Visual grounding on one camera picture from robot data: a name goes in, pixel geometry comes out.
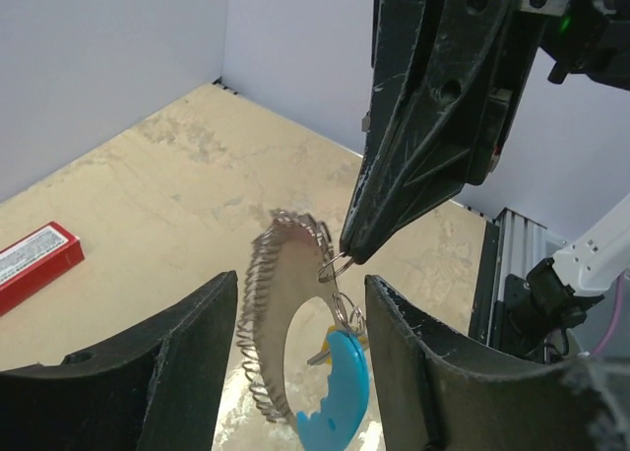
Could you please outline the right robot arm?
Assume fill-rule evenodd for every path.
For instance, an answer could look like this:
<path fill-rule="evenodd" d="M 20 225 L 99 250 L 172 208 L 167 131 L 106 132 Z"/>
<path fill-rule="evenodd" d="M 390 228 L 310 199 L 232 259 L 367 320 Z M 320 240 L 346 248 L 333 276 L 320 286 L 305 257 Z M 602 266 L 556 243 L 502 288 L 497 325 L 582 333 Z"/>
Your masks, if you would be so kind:
<path fill-rule="evenodd" d="M 567 356 L 629 267 L 629 0 L 374 0 L 371 68 L 341 252 L 483 187 L 471 334 Z"/>

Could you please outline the aluminium frame rail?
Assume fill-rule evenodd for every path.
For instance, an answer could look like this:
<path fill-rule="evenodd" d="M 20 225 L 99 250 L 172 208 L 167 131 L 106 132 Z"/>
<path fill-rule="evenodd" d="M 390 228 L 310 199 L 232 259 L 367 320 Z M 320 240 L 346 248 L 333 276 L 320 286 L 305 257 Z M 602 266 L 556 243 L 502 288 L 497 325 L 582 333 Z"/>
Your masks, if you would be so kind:
<path fill-rule="evenodd" d="M 486 218 L 469 336 L 499 349 L 506 309 L 526 292 L 527 273 L 566 239 L 511 209 Z"/>

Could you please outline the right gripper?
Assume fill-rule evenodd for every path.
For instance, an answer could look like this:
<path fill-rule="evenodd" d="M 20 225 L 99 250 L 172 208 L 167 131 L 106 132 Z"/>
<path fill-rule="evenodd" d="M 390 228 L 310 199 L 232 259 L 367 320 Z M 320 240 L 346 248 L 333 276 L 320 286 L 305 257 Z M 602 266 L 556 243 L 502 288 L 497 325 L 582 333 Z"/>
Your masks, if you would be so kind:
<path fill-rule="evenodd" d="M 469 165 L 467 183 L 485 181 L 547 22 L 571 2 L 374 0 L 369 125 L 343 253 L 365 263 L 398 230 L 458 194 Z"/>

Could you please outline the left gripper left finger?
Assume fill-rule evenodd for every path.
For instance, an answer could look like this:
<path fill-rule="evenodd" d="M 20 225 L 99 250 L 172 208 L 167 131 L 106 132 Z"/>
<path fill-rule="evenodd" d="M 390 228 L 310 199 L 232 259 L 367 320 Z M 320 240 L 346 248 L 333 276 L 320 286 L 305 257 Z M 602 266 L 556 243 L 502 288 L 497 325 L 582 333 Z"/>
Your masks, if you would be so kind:
<path fill-rule="evenodd" d="M 223 272 L 58 365 L 2 372 L 2 449 L 211 449 L 237 299 Z"/>

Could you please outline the red rectangular box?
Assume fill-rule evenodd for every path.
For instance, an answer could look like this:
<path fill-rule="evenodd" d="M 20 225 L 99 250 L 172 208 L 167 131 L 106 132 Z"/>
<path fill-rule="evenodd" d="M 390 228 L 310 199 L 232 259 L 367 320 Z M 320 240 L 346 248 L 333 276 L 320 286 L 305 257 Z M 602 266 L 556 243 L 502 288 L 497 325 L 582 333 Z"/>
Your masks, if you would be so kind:
<path fill-rule="evenodd" d="M 81 239 L 49 222 L 1 251 L 1 315 L 83 262 Z"/>

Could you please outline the small yellow key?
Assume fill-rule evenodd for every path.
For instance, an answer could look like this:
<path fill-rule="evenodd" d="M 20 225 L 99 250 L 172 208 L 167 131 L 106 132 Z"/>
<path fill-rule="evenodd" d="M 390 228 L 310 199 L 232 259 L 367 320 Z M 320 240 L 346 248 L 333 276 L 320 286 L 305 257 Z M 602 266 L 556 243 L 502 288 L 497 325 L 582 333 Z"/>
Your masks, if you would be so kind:
<path fill-rule="evenodd" d="M 330 348 L 328 336 L 335 331 L 337 331 L 337 328 L 335 326 L 331 326 L 328 328 L 320 352 L 316 353 L 315 355 L 313 355 L 306 361 L 308 365 L 314 366 L 314 365 L 321 365 L 323 363 L 328 363 L 328 364 L 332 363 L 331 348 Z M 358 336 L 358 341 L 364 350 L 367 350 L 369 348 L 368 337 L 365 333 L 362 333 Z"/>

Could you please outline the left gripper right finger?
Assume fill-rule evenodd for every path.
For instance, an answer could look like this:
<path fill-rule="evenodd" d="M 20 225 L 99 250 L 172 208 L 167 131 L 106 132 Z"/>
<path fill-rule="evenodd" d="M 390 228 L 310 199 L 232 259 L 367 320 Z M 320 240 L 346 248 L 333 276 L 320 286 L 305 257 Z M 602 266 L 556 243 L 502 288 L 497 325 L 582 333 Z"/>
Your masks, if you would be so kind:
<path fill-rule="evenodd" d="M 380 276 L 364 284 L 387 449 L 628 449 L 628 362 L 526 361 L 461 334 Z"/>

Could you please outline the blue grey keyring with rings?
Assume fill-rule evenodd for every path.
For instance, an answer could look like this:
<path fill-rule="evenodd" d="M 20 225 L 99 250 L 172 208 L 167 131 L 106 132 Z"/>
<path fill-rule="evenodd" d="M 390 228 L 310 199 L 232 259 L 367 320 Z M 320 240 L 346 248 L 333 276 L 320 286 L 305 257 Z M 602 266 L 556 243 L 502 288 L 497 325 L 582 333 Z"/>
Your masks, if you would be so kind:
<path fill-rule="evenodd" d="M 331 365 L 306 363 L 328 328 L 365 330 L 361 310 L 339 288 L 335 257 L 326 224 L 293 210 L 272 210 L 252 242 L 235 341 L 257 411 L 292 432 L 328 393 Z"/>

